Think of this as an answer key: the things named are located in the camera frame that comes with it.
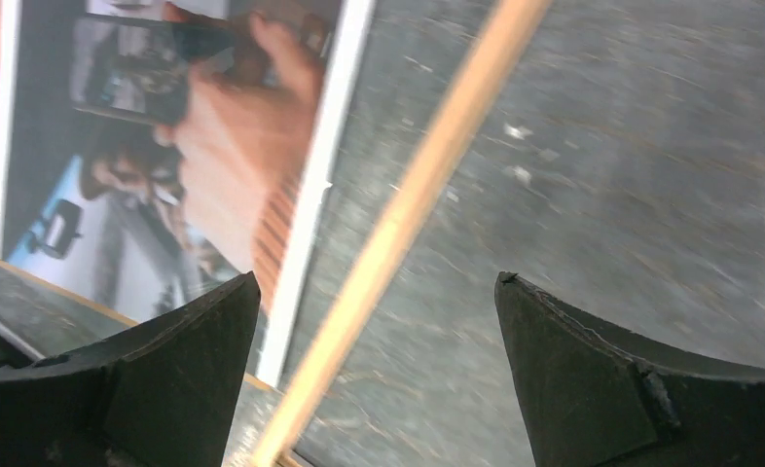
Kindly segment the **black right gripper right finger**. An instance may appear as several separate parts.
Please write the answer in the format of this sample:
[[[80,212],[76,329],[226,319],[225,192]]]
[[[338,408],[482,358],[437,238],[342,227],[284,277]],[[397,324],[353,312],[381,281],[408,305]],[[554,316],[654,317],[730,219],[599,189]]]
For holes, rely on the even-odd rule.
[[[765,466],[765,368],[644,337],[513,272],[499,326],[539,466]]]

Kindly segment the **brown backing board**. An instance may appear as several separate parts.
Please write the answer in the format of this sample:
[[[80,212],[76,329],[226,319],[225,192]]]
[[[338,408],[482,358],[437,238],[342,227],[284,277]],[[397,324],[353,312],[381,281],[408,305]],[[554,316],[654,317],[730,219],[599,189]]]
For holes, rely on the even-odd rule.
[[[325,54],[295,1],[0,1],[0,266],[75,307],[87,343],[0,370],[0,466],[219,466],[244,383],[275,385],[294,312],[284,272],[308,158],[260,159],[225,229],[185,210],[181,152],[157,141],[193,65],[277,83],[248,16]]]

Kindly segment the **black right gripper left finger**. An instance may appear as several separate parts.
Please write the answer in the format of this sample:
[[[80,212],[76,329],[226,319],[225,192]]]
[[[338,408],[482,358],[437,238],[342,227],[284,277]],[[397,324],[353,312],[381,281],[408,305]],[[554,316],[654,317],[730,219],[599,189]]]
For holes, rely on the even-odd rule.
[[[261,293],[242,274],[111,336],[0,368],[0,466],[218,466]]]

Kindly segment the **white wooden picture frame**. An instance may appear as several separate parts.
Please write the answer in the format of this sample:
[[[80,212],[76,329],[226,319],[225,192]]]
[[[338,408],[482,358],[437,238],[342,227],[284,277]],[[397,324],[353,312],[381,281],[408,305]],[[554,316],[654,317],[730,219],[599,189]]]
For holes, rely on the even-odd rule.
[[[431,124],[342,290],[312,340],[251,465],[274,466],[308,426],[549,4],[497,1],[455,72]]]

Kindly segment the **printed photo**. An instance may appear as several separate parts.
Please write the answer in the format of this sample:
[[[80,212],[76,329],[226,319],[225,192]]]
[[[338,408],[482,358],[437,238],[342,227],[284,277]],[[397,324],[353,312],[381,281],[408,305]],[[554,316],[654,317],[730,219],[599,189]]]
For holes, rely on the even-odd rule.
[[[0,265],[106,335],[253,273],[283,371],[371,1],[0,1]]]

